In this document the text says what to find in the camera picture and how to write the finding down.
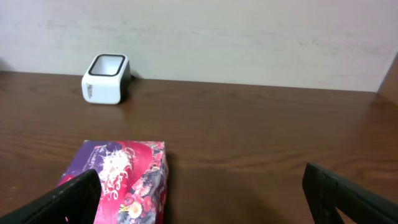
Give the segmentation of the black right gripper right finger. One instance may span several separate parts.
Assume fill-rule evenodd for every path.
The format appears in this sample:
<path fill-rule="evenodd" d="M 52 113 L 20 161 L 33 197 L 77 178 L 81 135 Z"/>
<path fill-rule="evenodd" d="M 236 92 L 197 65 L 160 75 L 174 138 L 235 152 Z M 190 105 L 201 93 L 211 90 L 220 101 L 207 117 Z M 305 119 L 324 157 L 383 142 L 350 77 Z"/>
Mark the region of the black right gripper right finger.
<path fill-rule="evenodd" d="M 313 221 L 343 223 L 342 211 L 356 223 L 397 223 L 397 204 L 317 164 L 308 163 L 302 188 Z"/>

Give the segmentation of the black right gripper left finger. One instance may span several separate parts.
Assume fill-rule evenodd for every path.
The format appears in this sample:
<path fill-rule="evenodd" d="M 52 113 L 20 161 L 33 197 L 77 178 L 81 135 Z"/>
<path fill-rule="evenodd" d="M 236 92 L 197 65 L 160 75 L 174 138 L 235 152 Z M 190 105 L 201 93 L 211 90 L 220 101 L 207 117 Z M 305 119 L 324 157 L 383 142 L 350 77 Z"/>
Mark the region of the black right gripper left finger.
<path fill-rule="evenodd" d="M 100 197 L 98 173 L 89 169 L 31 203 L 2 216 L 1 223 L 93 223 Z"/>

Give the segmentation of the pink purple floral packet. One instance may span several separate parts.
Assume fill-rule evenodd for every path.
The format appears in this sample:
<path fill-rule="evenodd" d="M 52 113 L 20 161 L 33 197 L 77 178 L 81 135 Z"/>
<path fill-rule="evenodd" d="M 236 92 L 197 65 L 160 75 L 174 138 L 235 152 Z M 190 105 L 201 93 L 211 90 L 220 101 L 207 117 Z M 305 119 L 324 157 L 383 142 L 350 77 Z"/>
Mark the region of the pink purple floral packet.
<path fill-rule="evenodd" d="M 169 168 L 163 141 L 89 141 L 59 183 L 94 169 L 101 183 L 95 224 L 163 223 Z"/>

